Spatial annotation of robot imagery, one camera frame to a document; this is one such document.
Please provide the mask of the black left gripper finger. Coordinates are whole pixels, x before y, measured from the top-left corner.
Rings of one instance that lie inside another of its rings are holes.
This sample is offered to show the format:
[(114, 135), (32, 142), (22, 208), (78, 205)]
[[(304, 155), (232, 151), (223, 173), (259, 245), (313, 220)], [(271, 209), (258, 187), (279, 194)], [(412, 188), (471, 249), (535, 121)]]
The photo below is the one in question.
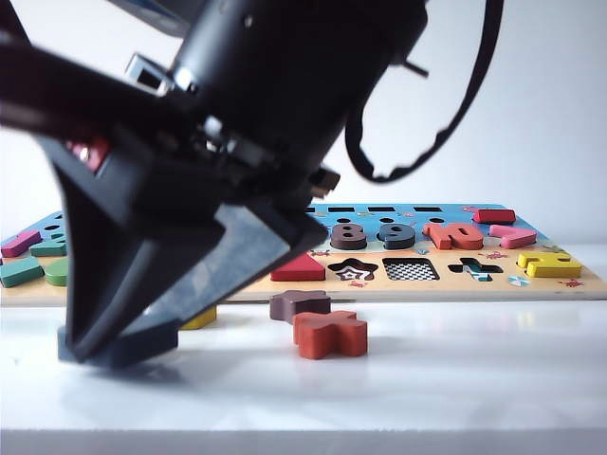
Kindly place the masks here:
[(1, 122), (46, 136), (188, 136), (199, 120), (166, 97), (2, 31)]

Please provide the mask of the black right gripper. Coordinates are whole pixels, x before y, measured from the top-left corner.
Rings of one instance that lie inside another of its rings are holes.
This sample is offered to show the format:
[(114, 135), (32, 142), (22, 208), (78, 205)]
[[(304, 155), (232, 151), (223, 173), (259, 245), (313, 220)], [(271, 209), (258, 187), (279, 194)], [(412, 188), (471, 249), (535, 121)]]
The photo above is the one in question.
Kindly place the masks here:
[(43, 94), (37, 115), (67, 229), (62, 358), (164, 354), (180, 324), (326, 239), (305, 206), (337, 183), (321, 162), (338, 96)]

